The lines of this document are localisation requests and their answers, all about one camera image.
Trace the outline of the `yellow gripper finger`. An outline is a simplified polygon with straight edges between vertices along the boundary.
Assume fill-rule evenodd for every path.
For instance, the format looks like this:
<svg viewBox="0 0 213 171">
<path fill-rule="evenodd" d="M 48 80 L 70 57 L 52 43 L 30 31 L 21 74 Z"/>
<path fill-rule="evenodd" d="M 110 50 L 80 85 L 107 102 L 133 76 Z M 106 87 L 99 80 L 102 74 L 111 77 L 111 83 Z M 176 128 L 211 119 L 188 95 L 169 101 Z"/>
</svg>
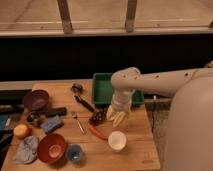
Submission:
<svg viewBox="0 0 213 171">
<path fill-rule="evenodd" d="M 128 111 L 128 112 L 122 112 L 122 122 L 124 121 L 124 120 L 126 120 L 126 119 L 129 119 L 129 115 L 130 115 L 130 111 Z"/>
<path fill-rule="evenodd" d="M 115 115 L 115 111 L 113 110 L 112 106 L 109 106 L 106 113 L 106 119 L 111 121 L 114 119 L 114 115 Z"/>
</svg>

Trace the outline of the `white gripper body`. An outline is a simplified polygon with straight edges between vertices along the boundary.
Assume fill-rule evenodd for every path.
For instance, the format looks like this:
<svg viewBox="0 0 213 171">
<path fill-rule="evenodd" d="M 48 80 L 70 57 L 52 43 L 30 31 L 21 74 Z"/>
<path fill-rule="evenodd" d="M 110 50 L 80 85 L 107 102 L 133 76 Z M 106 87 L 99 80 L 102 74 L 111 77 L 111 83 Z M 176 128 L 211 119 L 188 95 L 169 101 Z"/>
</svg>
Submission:
<svg viewBox="0 0 213 171">
<path fill-rule="evenodd" d="M 111 100 L 112 111 L 114 113 L 129 112 L 132 104 L 132 96 L 134 93 L 134 90 L 115 90 Z"/>
</svg>

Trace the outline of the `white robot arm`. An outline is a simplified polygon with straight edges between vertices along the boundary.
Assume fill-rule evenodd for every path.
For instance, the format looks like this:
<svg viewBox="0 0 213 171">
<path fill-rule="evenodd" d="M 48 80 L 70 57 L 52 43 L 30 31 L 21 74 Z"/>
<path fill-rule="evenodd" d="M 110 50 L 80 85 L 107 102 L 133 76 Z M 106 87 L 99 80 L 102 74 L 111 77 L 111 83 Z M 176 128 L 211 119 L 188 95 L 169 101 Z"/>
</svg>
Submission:
<svg viewBox="0 0 213 171">
<path fill-rule="evenodd" d="M 172 99 L 163 171 L 213 171 L 213 67 L 143 74 L 130 67 L 111 76 L 107 118 L 118 126 L 141 90 Z"/>
</svg>

